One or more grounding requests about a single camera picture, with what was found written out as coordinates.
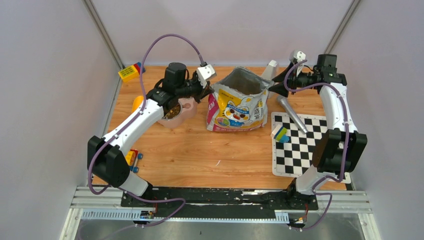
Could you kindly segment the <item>pet food bag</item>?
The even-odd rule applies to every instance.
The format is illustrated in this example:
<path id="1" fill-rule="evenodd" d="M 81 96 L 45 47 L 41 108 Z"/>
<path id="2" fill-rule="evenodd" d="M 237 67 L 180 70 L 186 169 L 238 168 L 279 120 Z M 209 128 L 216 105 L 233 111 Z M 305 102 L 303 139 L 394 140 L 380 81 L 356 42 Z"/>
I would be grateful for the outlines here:
<path id="1" fill-rule="evenodd" d="M 236 67 L 211 87 L 206 129 L 211 132 L 247 132 L 268 120 L 269 81 L 244 67 Z"/>

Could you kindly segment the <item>yellow food scoop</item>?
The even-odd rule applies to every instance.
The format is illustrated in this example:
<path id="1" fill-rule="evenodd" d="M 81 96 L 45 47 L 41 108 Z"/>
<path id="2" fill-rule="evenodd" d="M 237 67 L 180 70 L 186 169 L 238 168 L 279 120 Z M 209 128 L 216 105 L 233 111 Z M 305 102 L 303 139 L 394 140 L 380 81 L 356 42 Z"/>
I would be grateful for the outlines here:
<path id="1" fill-rule="evenodd" d="M 132 108 L 131 108 L 131 112 L 135 112 L 139 106 L 143 103 L 144 101 L 144 97 L 142 95 L 137 96 L 134 100 L 133 100 L 133 104 L 132 104 Z"/>

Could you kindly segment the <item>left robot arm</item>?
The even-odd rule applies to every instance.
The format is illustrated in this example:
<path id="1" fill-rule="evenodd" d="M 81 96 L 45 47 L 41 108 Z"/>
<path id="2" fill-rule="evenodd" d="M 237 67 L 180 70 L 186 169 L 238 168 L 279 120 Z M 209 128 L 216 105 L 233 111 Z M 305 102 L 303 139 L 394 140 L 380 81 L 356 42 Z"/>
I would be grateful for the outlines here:
<path id="1" fill-rule="evenodd" d="M 108 185 L 130 192 L 140 206 L 149 206 L 153 193 L 149 183 L 130 171 L 125 159 L 134 143 L 171 109 L 179 99 L 194 98 L 200 102 L 212 92 L 210 80 L 216 76 L 212 65 L 204 63 L 187 77 L 187 67 L 172 62 L 165 69 L 164 78 L 143 98 L 143 102 L 117 128 L 103 137 L 93 136 L 87 144 L 88 174 L 95 175 Z"/>

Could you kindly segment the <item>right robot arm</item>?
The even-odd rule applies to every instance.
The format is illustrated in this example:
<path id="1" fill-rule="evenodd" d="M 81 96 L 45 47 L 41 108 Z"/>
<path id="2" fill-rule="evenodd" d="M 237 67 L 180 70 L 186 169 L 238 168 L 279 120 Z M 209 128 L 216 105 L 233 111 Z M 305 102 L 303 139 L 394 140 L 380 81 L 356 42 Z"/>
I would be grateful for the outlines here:
<path id="1" fill-rule="evenodd" d="M 320 54 L 312 72 L 308 73 L 302 72 L 307 61 L 302 51 L 293 53 L 289 60 L 289 66 L 273 78 L 275 85 L 269 90 L 286 97 L 289 93 L 316 89 L 327 121 L 327 131 L 312 154 L 312 166 L 292 181 L 285 195 L 286 204 L 298 209 L 324 183 L 329 180 L 340 183 L 345 173 L 355 169 L 368 138 L 358 132 L 351 117 L 347 79 L 338 72 L 336 55 Z"/>

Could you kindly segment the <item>white metronome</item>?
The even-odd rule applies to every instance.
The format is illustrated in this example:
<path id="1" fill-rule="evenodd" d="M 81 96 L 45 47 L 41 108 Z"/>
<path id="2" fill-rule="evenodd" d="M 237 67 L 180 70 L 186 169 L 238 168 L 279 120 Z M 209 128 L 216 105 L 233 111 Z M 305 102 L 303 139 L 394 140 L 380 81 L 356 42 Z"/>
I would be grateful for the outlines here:
<path id="1" fill-rule="evenodd" d="M 276 84 L 273 81 L 273 78 L 277 76 L 278 70 L 279 70 L 279 63 L 275 60 L 271 60 L 261 75 L 261 77 L 267 81 L 267 89 L 268 89 L 267 98 L 268 99 L 270 99 L 274 95 L 274 93 L 270 91 L 269 88 L 273 87 Z"/>

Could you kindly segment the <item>silver microphone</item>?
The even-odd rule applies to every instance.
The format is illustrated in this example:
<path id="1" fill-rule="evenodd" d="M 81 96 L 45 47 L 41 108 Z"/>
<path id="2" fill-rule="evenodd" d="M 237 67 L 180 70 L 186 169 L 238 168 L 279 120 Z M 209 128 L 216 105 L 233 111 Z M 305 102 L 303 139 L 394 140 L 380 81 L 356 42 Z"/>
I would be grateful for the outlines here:
<path id="1" fill-rule="evenodd" d="M 305 126 L 304 122 L 300 119 L 300 117 L 297 115 L 297 113 L 294 111 L 292 106 L 289 104 L 288 98 L 279 95 L 276 98 L 276 100 L 284 108 L 285 112 L 289 115 L 290 119 L 293 120 L 297 128 L 303 134 L 307 134 L 308 133 L 307 127 Z"/>

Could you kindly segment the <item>pink double bowl stand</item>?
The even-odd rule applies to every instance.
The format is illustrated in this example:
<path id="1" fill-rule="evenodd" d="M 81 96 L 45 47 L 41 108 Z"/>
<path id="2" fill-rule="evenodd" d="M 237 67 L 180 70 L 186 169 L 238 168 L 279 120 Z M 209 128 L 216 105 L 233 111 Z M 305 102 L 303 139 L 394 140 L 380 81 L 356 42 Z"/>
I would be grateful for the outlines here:
<path id="1" fill-rule="evenodd" d="M 180 114 L 171 120 L 161 118 L 157 122 L 168 129 L 175 129 L 179 127 L 185 120 L 193 118 L 197 114 L 198 103 L 191 98 L 180 98 L 178 103 L 181 104 Z"/>

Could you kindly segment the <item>steel bowl near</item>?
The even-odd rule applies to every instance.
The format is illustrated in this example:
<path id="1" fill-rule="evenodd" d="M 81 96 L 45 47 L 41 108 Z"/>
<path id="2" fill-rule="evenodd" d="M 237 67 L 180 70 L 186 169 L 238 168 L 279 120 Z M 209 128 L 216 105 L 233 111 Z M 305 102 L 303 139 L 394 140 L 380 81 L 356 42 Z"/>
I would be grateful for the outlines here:
<path id="1" fill-rule="evenodd" d="M 163 117 L 164 120 L 172 120 L 174 118 L 176 118 L 182 110 L 182 106 L 179 103 L 178 105 L 176 105 L 175 107 L 173 107 L 172 109 L 169 110 L 168 113 L 166 113 Z"/>

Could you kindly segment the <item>green white blue blocks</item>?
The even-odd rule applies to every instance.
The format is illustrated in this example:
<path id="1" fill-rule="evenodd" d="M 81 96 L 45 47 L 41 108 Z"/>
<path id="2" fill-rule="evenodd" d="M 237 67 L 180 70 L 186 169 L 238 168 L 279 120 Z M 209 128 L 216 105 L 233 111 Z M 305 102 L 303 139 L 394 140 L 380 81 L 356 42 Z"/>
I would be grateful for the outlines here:
<path id="1" fill-rule="evenodd" d="M 278 124 L 271 132 L 270 136 L 278 143 L 287 143 L 290 137 L 287 136 L 287 129 L 281 124 Z"/>

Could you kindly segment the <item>checkerboard mat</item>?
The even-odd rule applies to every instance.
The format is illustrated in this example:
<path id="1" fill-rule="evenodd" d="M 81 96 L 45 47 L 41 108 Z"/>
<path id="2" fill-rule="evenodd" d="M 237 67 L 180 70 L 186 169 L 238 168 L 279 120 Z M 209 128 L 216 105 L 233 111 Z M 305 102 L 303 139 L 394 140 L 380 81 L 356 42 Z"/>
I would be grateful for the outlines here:
<path id="1" fill-rule="evenodd" d="M 278 177 L 297 178 L 312 165 L 316 144 L 327 131 L 325 116 L 300 114 L 307 133 L 302 133 L 286 112 L 271 113 L 271 129 L 287 129 L 288 142 L 272 139 L 272 173 Z"/>

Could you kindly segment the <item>yellow red blue block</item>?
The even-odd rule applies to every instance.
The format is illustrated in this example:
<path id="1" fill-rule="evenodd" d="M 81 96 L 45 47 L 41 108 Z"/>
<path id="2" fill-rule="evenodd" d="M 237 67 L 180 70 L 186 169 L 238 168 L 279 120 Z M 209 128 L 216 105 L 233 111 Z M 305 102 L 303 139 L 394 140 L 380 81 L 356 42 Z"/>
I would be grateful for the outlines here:
<path id="1" fill-rule="evenodd" d="M 137 79 L 140 81 L 140 75 L 146 72 L 145 67 L 142 67 L 141 62 L 134 63 L 125 67 L 118 72 L 119 77 L 123 83 L 127 83 L 131 80 Z"/>

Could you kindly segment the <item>yellow red toy block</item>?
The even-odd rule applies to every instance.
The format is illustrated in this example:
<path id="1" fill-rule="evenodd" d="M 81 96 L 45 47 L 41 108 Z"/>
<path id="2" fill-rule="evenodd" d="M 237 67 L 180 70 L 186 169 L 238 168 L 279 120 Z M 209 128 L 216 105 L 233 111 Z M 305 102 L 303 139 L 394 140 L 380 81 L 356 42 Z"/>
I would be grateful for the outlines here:
<path id="1" fill-rule="evenodd" d="M 125 160 L 129 166 L 129 170 L 135 174 L 139 172 L 139 168 L 137 167 L 138 161 L 143 158 L 143 154 L 136 149 L 130 149 L 127 155 L 125 156 Z"/>

